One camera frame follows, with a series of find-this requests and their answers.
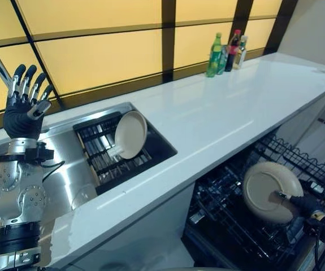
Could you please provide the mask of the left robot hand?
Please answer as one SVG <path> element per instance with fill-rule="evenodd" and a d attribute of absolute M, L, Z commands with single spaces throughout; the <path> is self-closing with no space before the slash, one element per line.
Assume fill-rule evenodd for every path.
<path fill-rule="evenodd" d="M 46 75 L 40 73 L 32 82 L 37 67 L 27 68 L 24 64 L 17 67 L 8 85 L 3 128 L 11 138 L 38 140 L 46 111 L 51 107 L 49 95 L 53 87 L 48 85 L 39 95 Z"/>

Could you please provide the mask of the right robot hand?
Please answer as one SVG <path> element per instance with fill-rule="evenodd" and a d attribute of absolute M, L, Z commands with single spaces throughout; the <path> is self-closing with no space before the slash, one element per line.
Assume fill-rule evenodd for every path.
<path fill-rule="evenodd" d="M 275 194 L 293 204 L 305 218 L 309 218 L 314 213 L 323 212 L 324 210 L 324 207 L 311 196 L 293 196 L 281 191 L 275 191 Z"/>

